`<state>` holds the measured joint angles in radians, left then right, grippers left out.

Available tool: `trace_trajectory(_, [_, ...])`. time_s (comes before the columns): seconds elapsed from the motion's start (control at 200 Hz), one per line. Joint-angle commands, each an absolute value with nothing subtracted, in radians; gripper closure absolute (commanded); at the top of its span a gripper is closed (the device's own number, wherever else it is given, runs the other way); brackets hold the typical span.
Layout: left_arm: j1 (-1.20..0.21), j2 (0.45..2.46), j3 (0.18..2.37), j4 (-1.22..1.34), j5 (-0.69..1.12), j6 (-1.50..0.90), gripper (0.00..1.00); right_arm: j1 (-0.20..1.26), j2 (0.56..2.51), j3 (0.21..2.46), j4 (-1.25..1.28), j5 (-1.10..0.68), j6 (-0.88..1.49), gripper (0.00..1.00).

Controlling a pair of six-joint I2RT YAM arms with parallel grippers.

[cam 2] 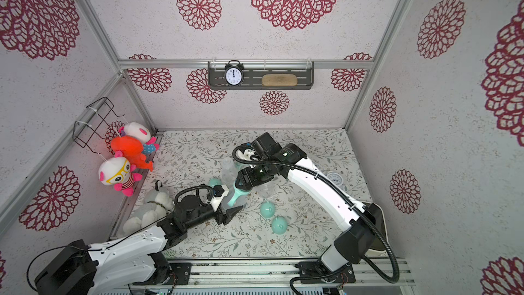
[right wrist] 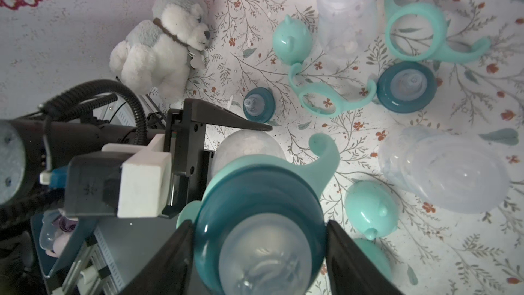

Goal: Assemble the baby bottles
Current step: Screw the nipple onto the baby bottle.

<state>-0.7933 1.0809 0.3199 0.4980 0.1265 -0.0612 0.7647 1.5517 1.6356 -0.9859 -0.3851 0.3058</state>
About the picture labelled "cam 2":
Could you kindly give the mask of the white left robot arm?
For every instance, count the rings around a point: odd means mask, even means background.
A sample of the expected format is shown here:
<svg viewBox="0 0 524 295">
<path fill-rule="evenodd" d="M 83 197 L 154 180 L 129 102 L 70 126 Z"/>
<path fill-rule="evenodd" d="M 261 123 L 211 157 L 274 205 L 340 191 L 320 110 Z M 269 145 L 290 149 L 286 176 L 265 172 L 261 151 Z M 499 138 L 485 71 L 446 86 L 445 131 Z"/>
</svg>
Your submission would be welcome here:
<svg viewBox="0 0 524 295">
<path fill-rule="evenodd" d="M 163 255 L 188 236 L 188 230 L 210 220 L 228 224 L 240 209 L 223 210 L 235 190 L 204 184 L 209 202 L 181 191 L 173 212 L 139 228 L 123 238 L 105 243 L 85 244 L 76 240 L 57 247 L 59 254 L 30 285 L 38 294 L 98 294 L 124 284 L 161 284 L 168 280 L 171 265 Z"/>
</svg>

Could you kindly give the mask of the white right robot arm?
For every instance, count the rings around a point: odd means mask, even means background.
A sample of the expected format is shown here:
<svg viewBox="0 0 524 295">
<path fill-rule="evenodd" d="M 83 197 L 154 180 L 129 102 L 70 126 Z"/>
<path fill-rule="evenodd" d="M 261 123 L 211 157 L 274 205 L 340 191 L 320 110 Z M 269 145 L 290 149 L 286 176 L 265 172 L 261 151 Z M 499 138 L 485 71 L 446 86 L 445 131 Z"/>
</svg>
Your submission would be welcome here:
<svg viewBox="0 0 524 295">
<path fill-rule="evenodd" d="M 322 253 L 315 265 L 290 280 L 292 288 L 297 281 L 337 277 L 351 265 L 360 262 L 367 263 L 390 284 L 400 280 L 397 257 L 385 234 L 379 229 L 379 224 L 383 222 L 379 207 L 373 203 L 365 204 L 342 191 L 301 148 L 293 143 L 281 146 L 266 132 L 250 143 L 237 146 L 232 157 L 245 166 L 238 172 L 236 192 L 248 192 L 281 176 L 308 193 L 341 229 L 341 234 Z M 367 257 L 375 241 L 382 243 L 385 248 L 392 267 L 391 275 L 387 275 Z"/>
</svg>

